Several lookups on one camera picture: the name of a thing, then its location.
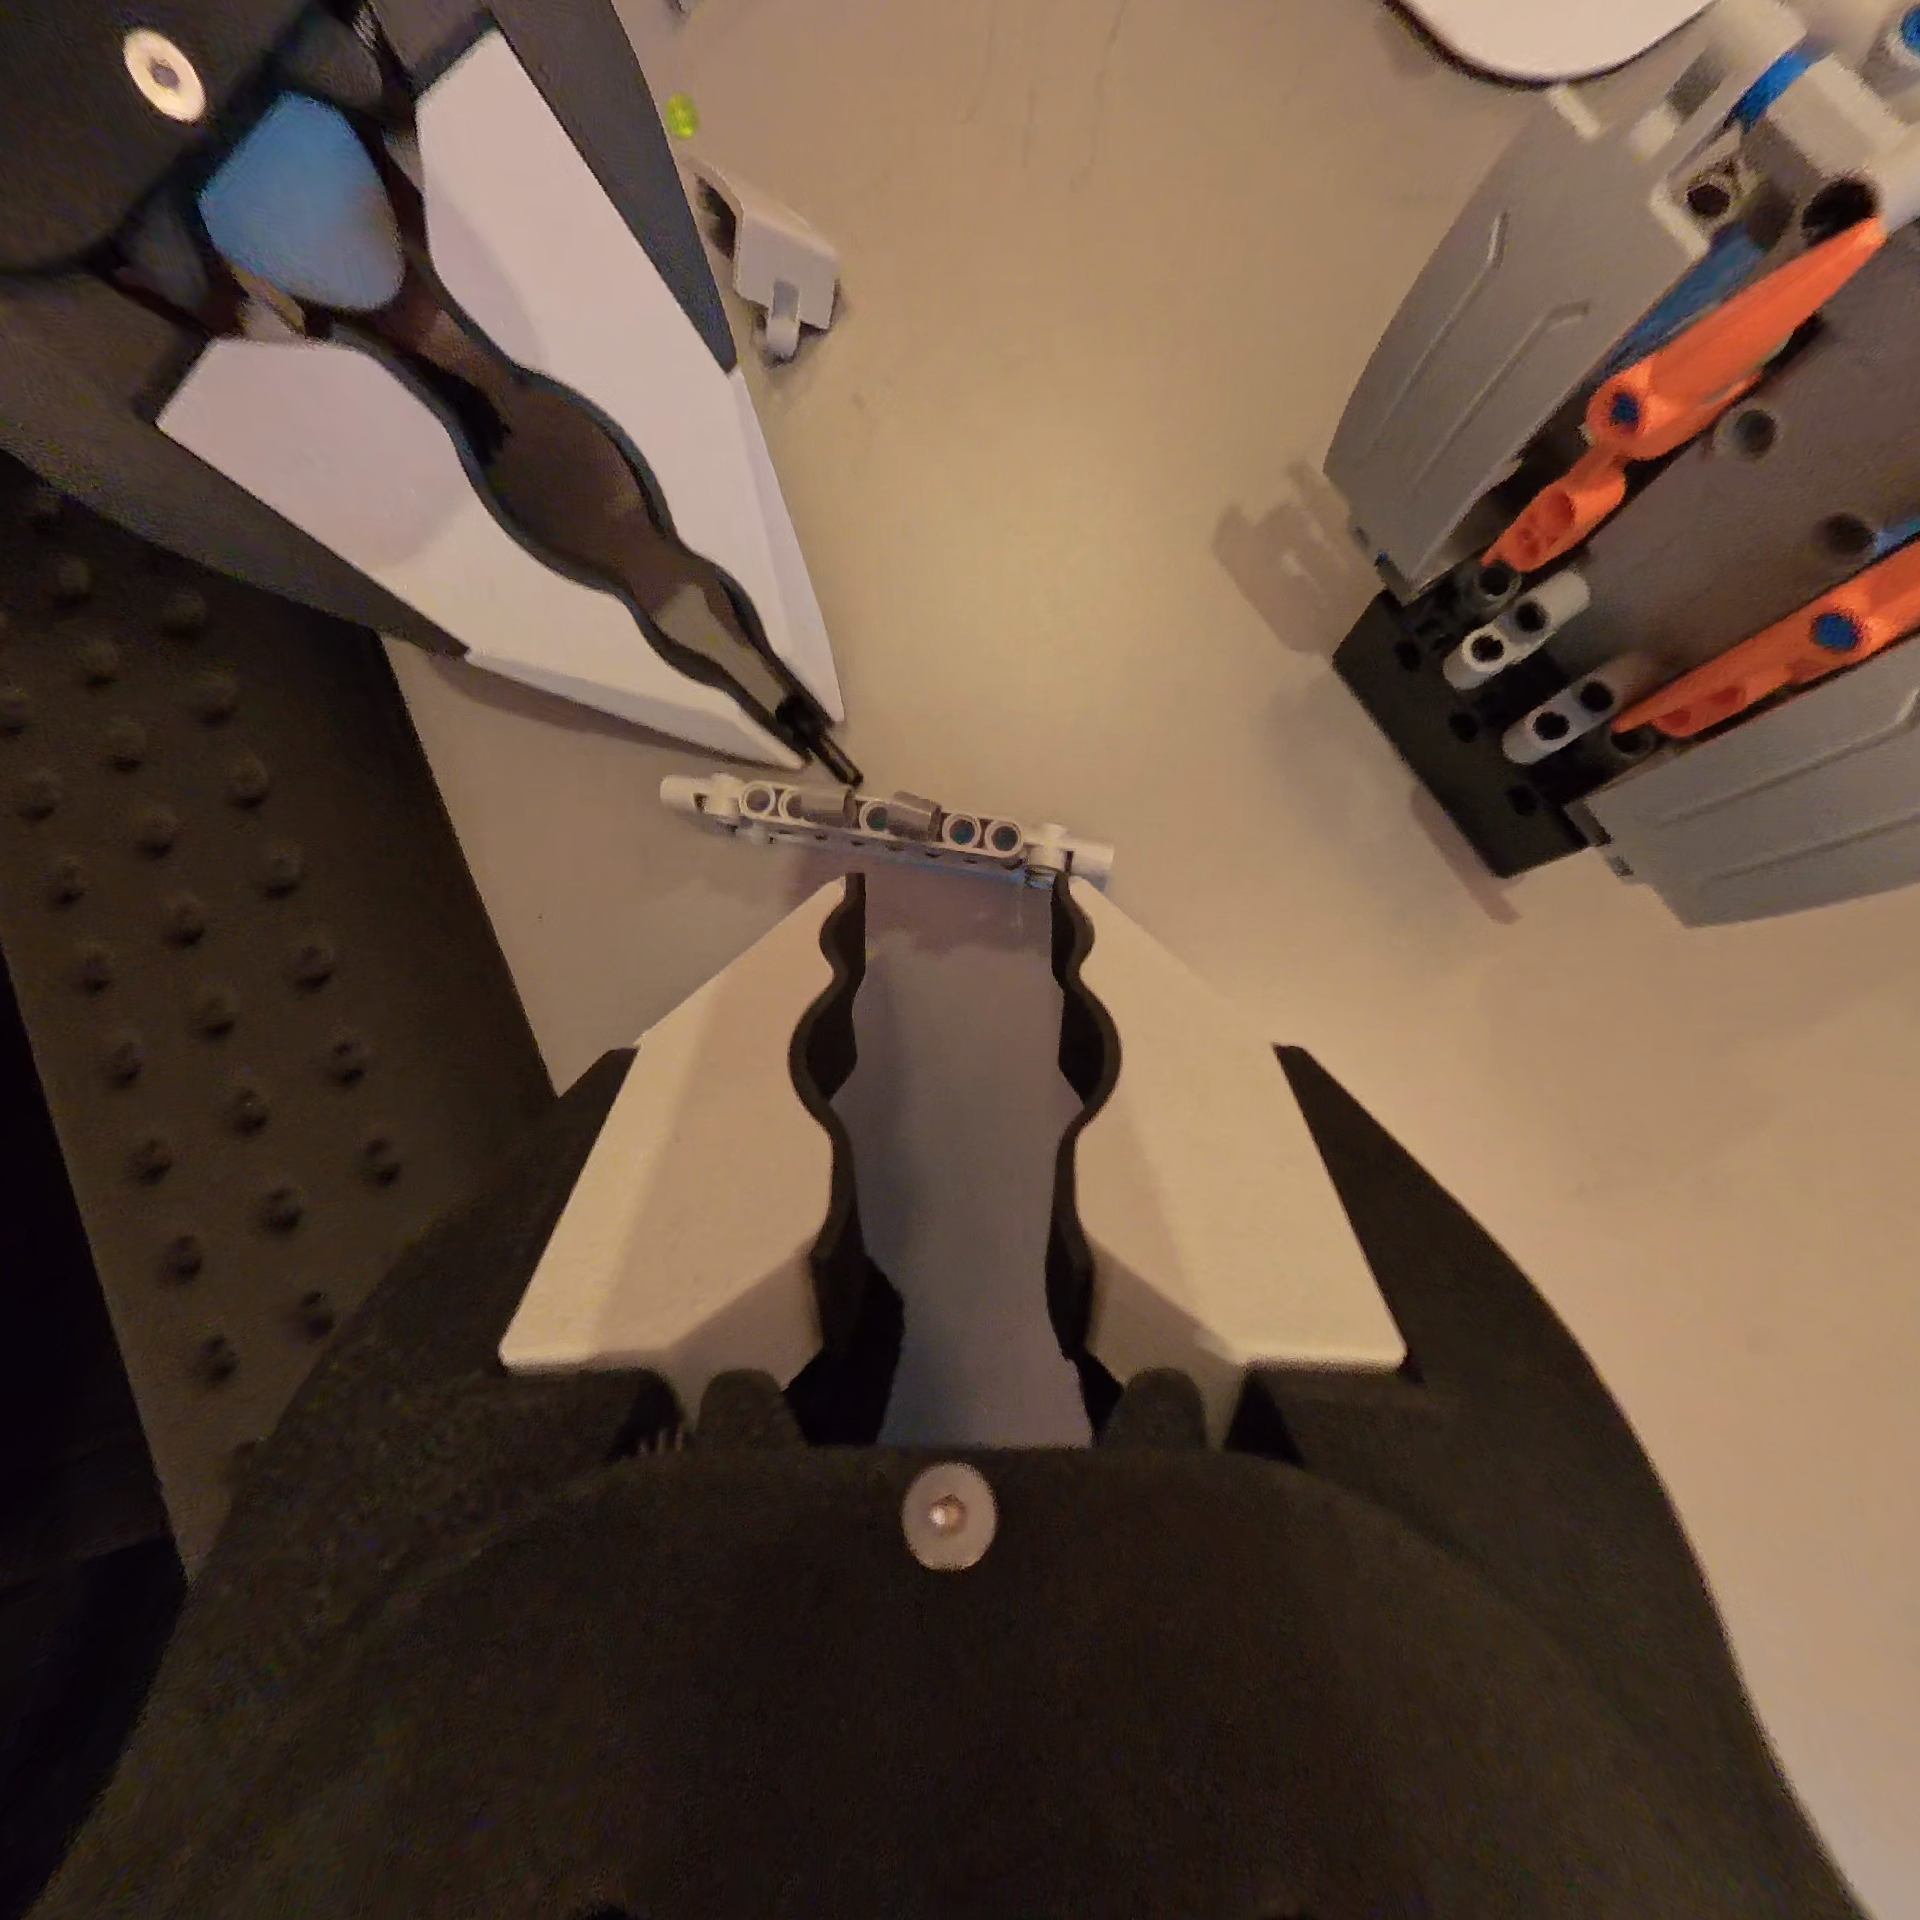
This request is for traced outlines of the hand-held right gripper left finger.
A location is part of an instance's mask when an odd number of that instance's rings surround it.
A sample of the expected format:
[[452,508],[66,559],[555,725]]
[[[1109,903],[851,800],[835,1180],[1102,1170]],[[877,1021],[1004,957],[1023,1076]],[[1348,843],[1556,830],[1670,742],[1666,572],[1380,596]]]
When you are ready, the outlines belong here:
[[807,1441],[879,1440],[902,1295],[835,1114],[863,974],[865,878],[838,875],[634,1041],[498,1335],[507,1377],[644,1371],[698,1414],[757,1371]]

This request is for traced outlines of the white stand with base plate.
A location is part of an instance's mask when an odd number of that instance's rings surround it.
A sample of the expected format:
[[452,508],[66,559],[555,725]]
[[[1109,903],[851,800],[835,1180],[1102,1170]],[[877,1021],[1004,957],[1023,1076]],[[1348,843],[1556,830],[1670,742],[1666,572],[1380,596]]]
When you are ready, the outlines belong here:
[[1440,58],[1500,87],[1613,76],[1707,12],[1703,0],[1391,0]]

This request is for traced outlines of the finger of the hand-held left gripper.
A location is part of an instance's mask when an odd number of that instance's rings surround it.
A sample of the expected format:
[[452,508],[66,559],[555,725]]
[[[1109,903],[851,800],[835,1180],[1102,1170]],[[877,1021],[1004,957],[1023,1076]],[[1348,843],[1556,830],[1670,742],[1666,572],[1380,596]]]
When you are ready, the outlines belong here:
[[158,427],[452,635],[475,672],[711,757],[800,769],[734,693],[660,662],[613,591],[513,540],[448,421],[370,354],[214,338]]
[[[835,728],[843,699],[826,616],[634,50],[613,27],[589,79],[614,87],[613,134],[639,158],[639,217],[660,261],[694,279],[705,322],[570,143],[516,58],[528,45],[490,27],[417,107],[431,273],[507,361],[613,427],[675,536],[744,596],[771,658]],[[403,598],[475,665],[651,734],[755,734],[724,693],[671,672],[613,596],[531,555],[461,461],[427,448],[422,405],[403,427],[403,479],[436,494],[436,529],[403,559]]]

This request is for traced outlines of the grey orange toy brick model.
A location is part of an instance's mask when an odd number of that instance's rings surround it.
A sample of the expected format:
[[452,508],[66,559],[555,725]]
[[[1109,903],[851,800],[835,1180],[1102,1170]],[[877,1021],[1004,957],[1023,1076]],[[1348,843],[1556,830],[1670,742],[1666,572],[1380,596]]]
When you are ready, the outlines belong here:
[[1916,5],[1707,5],[1551,87],[1380,337],[1332,665],[1489,875],[1916,883],[1916,90]]

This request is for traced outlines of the light grey holed brick beam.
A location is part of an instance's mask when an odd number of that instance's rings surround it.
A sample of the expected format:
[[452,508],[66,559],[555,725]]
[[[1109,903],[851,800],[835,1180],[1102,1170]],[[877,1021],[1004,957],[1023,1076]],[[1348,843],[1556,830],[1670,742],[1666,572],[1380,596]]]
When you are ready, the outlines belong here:
[[1117,865],[1110,843],[1069,825],[1025,825],[906,789],[705,772],[660,778],[660,808],[739,843],[1004,875],[1023,889],[1054,889],[1064,875],[1109,889]]

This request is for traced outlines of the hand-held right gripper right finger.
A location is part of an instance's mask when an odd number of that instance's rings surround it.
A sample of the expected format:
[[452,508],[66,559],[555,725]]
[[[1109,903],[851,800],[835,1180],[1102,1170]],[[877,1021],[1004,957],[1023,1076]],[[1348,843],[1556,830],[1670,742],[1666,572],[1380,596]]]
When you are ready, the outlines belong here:
[[1078,1095],[1045,1310],[1092,1430],[1140,1377],[1195,1395],[1226,1441],[1248,1377],[1391,1377],[1407,1335],[1276,1047],[1109,892],[1050,903],[1056,1072]]

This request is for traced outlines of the black studded foam pad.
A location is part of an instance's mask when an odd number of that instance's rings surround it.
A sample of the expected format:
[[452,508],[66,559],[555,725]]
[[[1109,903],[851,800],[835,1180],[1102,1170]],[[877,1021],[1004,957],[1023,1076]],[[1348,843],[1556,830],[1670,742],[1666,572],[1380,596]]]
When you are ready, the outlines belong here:
[[383,642],[6,461],[6,974],[171,1537],[555,1097]]

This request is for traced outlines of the black brick pin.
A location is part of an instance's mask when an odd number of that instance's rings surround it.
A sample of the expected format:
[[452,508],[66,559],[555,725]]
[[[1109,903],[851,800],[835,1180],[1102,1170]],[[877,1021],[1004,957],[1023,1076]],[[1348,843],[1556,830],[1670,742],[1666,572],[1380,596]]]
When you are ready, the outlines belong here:
[[791,742],[795,757],[826,769],[826,778],[848,787],[848,789],[863,787],[863,769],[835,742],[831,716],[822,707],[814,707],[807,699],[785,699],[771,717],[777,717],[777,734]]

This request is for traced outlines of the small grey curved brick piece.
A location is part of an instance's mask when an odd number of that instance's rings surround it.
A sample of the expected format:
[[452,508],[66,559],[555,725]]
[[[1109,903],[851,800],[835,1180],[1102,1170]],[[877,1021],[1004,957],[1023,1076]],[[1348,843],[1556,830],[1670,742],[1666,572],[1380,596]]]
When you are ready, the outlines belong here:
[[838,302],[838,255],[777,195],[744,189],[716,160],[682,160],[688,202],[734,296],[755,310],[755,344],[767,366],[800,357],[803,337],[826,337]]

